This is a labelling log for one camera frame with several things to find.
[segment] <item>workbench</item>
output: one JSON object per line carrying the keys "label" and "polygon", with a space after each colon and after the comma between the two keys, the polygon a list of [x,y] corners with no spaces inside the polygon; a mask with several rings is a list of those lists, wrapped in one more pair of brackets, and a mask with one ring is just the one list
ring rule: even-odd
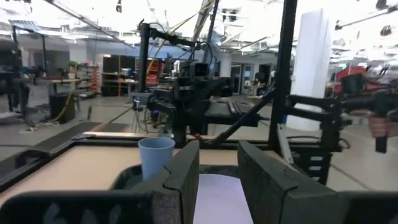
{"label": "workbench", "polygon": [[[124,169],[141,163],[138,147],[129,147],[128,139],[154,137],[157,134],[85,132],[82,136],[109,140],[72,139],[54,149],[51,152],[53,158],[20,167],[0,181],[3,183],[0,205],[13,195],[34,190],[108,190]],[[258,140],[244,137],[231,139]],[[273,151],[264,153],[282,160]],[[237,150],[201,149],[200,164],[236,166]]]}

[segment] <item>hand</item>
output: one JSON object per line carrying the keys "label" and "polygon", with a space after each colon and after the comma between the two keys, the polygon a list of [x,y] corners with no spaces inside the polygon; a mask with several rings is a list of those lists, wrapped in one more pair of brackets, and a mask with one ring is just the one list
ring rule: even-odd
{"label": "hand", "polygon": [[369,118],[369,130],[374,138],[393,136],[392,123],[389,118]]}

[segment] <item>black cable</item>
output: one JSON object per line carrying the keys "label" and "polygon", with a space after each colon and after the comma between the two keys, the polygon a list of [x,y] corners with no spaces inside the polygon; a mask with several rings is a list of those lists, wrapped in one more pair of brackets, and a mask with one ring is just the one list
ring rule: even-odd
{"label": "black cable", "polygon": [[148,133],[159,133],[158,131],[148,131],[148,130],[145,130],[145,129],[141,126],[141,124],[139,123],[138,112],[136,111],[135,114],[136,114],[137,125],[138,125],[138,127],[139,127],[141,130],[145,131],[147,134],[148,134]]}
{"label": "black cable", "polygon": [[210,46],[210,44],[208,42],[201,42],[200,45],[202,45],[202,44],[205,44],[209,48],[209,51],[210,51],[210,63],[209,63],[209,65],[211,65],[211,63],[213,62],[213,59],[214,59],[213,49],[211,49],[211,46]]}
{"label": "black cable", "polygon": [[145,129],[148,132],[148,120],[147,120],[147,107],[144,108],[144,122],[145,122]]}
{"label": "black cable", "polygon": [[108,121],[107,124],[112,123],[113,121],[116,121],[118,118],[120,118],[121,116],[125,115],[127,112],[129,112],[129,110],[131,110],[132,108],[127,109],[126,111],[123,111],[121,114],[117,115],[116,117],[114,117],[112,120]]}
{"label": "black cable", "polygon": [[[162,26],[162,24],[160,24],[160,23],[158,23],[158,22],[151,22],[151,23],[149,23],[149,24],[156,24],[156,25],[160,26],[160,28],[162,29],[162,31],[163,31],[165,34],[168,34],[168,32],[164,29],[164,27]],[[155,45],[152,44],[152,47],[149,49],[148,55],[150,55],[150,53],[152,52],[152,49],[153,49],[154,47],[155,47]],[[183,47],[180,47],[180,46],[177,46],[177,45],[176,45],[176,47],[178,47],[179,49],[181,49],[181,50],[183,50],[183,51],[187,51],[187,49],[185,49],[185,48],[183,48]]]}
{"label": "black cable", "polygon": [[184,52],[183,54],[181,54],[180,56],[178,56],[178,58],[176,58],[176,60],[182,58],[184,55],[186,55],[189,51]]}

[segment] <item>desk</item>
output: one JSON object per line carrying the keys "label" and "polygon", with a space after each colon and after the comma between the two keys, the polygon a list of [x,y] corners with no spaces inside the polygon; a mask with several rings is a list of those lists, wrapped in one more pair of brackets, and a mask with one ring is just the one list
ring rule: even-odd
{"label": "desk", "polygon": [[131,92],[132,92],[132,86],[135,86],[138,84],[137,81],[135,80],[123,80],[123,81],[119,81],[119,83],[125,83],[127,84],[127,96],[131,96]]}
{"label": "desk", "polygon": [[[149,137],[152,134],[99,133],[97,136]],[[272,151],[264,151],[281,159]],[[139,149],[114,146],[73,146],[0,195],[0,205],[13,195],[34,190],[107,190],[124,169],[140,164]],[[200,163],[237,165],[236,150],[200,150]]]}
{"label": "desk", "polygon": [[[33,83],[33,79],[31,78],[15,78],[14,79],[15,82],[24,82],[24,83]],[[44,83],[47,85],[48,88],[48,93],[49,93],[49,97],[52,94],[56,94],[57,93],[57,85],[58,84],[63,84],[63,83],[76,83],[76,82],[80,82],[79,79],[75,78],[75,79],[44,79],[44,78],[38,78],[36,79],[36,82],[38,84]]]}
{"label": "desk", "polygon": [[244,87],[250,89],[252,96],[257,96],[257,90],[259,88],[264,88],[266,86],[267,86],[266,84],[260,84],[260,85],[245,85]]}

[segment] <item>pillar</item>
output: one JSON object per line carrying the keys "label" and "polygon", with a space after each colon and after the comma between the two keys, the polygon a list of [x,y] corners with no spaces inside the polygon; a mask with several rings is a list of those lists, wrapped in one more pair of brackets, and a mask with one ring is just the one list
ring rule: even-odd
{"label": "pillar", "polygon": [[28,50],[25,50],[25,49],[23,49],[23,48],[21,48],[21,59],[22,59],[22,66],[23,67],[28,67],[28,66],[30,66],[30,63],[29,63],[29,51]]}
{"label": "pillar", "polygon": [[[298,36],[297,54],[290,94],[323,98],[331,54],[333,23],[324,9],[302,15]],[[308,105],[296,108],[321,111]],[[296,116],[288,116],[287,127],[302,131],[316,131],[319,122]]]}
{"label": "pillar", "polygon": [[89,60],[86,42],[69,45],[69,60],[78,63],[83,63]]}
{"label": "pillar", "polygon": [[220,54],[220,77],[231,76],[231,54]]}

